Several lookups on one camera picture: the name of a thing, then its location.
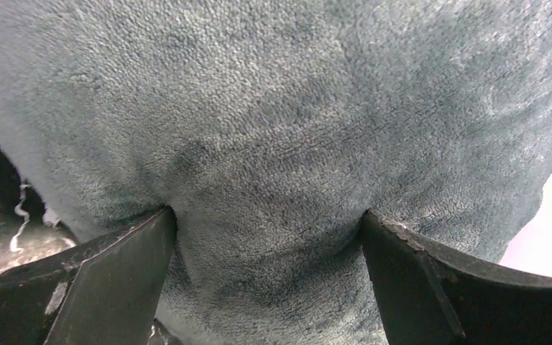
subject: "white thread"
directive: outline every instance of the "white thread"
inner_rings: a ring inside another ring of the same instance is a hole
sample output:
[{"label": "white thread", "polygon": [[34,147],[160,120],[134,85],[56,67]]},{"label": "white thread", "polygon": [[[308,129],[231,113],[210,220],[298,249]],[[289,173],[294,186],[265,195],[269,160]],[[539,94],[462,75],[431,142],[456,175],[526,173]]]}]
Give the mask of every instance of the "white thread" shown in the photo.
[{"label": "white thread", "polygon": [[155,335],[155,326],[151,325],[151,334],[149,335],[149,341],[151,341],[151,338],[153,338],[154,335]]},{"label": "white thread", "polygon": [[28,187],[30,187],[30,185],[28,185],[26,183],[26,180],[23,179],[22,182],[20,183],[20,202],[16,205],[16,207],[14,207],[14,212],[17,216],[24,217],[24,222],[18,228],[18,232],[11,238],[11,241],[9,241],[9,251],[12,253],[21,252],[22,250],[24,250],[23,248],[18,247],[18,237],[22,235],[22,232],[24,232],[24,229],[27,227],[27,224],[30,222],[30,214],[22,208],[22,205],[27,199],[26,189]]},{"label": "white thread", "polygon": [[45,205],[45,212],[43,213],[43,224],[52,228],[57,228],[60,223],[60,217],[52,210],[47,204]]}]

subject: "fleece blanket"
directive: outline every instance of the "fleece blanket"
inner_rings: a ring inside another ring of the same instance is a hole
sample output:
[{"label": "fleece blanket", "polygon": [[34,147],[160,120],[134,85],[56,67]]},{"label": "fleece blanket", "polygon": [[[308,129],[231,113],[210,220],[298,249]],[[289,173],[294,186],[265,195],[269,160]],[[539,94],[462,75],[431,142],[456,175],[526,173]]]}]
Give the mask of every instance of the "fleece blanket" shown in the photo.
[{"label": "fleece blanket", "polygon": [[182,344],[386,344],[358,221],[502,256],[552,0],[0,0],[0,148],[81,241],[172,207]]}]

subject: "gray plush fabric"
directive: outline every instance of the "gray plush fabric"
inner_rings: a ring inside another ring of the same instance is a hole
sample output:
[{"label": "gray plush fabric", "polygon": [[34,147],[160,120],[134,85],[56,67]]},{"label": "gray plush fabric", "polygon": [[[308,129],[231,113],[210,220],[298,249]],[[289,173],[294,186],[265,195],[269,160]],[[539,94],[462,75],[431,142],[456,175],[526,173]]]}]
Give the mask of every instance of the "gray plush fabric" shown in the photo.
[{"label": "gray plush fabric", "polygon": [[368,208],[498,260],[552,170],[552,0],[0,0],[0,146],[82,240],[160,204],[184,344],[385,344]]}]

